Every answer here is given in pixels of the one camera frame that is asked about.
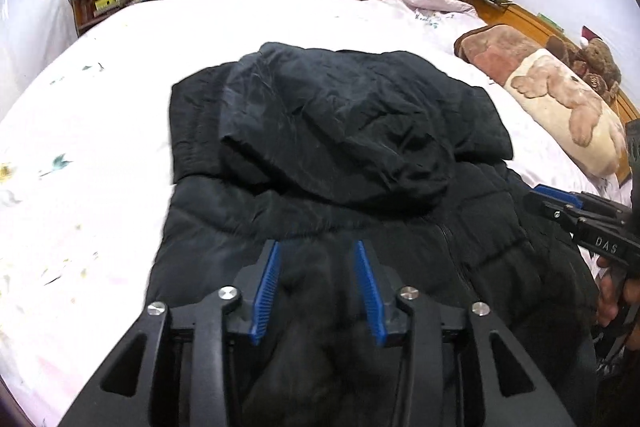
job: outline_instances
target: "blue gripper pad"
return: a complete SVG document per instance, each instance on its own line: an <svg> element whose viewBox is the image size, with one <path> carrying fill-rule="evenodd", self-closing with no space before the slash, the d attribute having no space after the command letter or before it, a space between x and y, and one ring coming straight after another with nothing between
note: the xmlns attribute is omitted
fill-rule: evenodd
<svg viewBox="0 0 640 427"><path fill-rule="evenodd" d="M264 268L264 272L262 272L262 279L255 294L252 323L249 329L249 338L254 346L260 343L267 331L273 297L278 287L280 263L280 244L276 241L271 247L269 260Z"/></svg>
<svg viewBox="0 0 640 427"><path fill-rule="evenodd" d="M542 196L548 196L549 198L560 200L564 204L572 204L575 208L582 208L582 200L570 192L548 187L547 185L537 185L533 191L541 194Z"/></svg>
<svg viewBox="0 0 640 427"><path fill-rule="evenodd" d="M376 343L384 346L386 343L385 308L380 295L373 270L367 258L364 243L358 241L355 248L355 271L358 285L364 298L367 320Z"/></svg>

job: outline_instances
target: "black puffer jacket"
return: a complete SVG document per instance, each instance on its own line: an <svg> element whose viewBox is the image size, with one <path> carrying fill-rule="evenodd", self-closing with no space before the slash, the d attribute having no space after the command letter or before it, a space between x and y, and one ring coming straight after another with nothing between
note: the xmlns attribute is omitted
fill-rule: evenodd
<svg viewBox="0 0 640 427"><path fill-rule="evenodd" d="M200 301L282 241L268 335L241 360L247 425L388 425L398 353L367 331L357 239L441 303L488 302L575 412L596 289L569 235L524 210L484 90L405 52L265 44L174 86L170 123L177 185L147 300Z"/></svg>

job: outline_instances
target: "wooden headboard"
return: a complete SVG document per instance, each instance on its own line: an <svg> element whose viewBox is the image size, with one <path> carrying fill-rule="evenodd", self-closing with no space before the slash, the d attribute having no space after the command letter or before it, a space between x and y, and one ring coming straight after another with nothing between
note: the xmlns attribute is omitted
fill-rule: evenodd
<svg viewBox="0 0 640 427"><path fill-rule="evenodd" d="M533 15L533 13L526 11L523 7L517 4L509 5L506 10L501 10L490 6L482 0L464 0L469 4L472 4L478 16L487 24L507 24L523 32L527 37L535 40L541 46L546 46L551 35L556 35L561 39L568 40L566 36L558 31L558 29L545 23ZM636 106L631 103L626 94L622 91L618 93L616 99L610 104L612 110L618 115L622 125L626 125L627 122L640 118L640 112L636 109ZM626 156L626 151L623 151L620 158L620 167L616 176L620 184L626 181L631 175L629 168L629 161Z"/></svg>

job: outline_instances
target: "pillow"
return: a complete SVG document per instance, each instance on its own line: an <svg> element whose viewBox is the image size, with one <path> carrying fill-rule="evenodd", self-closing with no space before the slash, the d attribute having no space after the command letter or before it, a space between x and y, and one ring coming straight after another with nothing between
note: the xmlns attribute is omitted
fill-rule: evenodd
<svg viewBox="0 0 640 427"><path fill-rule="evenodd" d="M460 35L486 26L471 4L458 0L383 0L383 3L423 22L433 47L448 55Z"/></svg>
<svg viewBox="0 0 640 427"><path fill-rule="evenodd" d="M618 170L625 148L620 119L546 49L505 25L466 33L454 49L507 90L585 174L604 178Z"/></svg>

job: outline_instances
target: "teddy bear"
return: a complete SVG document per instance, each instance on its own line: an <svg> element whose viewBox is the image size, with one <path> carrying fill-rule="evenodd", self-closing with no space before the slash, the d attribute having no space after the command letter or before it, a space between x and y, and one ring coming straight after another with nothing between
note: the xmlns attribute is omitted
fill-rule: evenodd
<svg viewBox="0 0 640 427"><path fill-rule="evenodd" d="M592 38L583 48L552 35L546 43L547 50L564 62L602 99L611 104L620 90L620 68L616 65L611 50L599 38Z"/></svg>
<svg viewBox="0 0 640 427"><path fill-rule="evenodd" d="M620 118L567 66L578 61L577 49L558 40L561 58L511 26L494 25L462 35L454 52L507 90L583 172L608 176L625 147Z"/></svg>

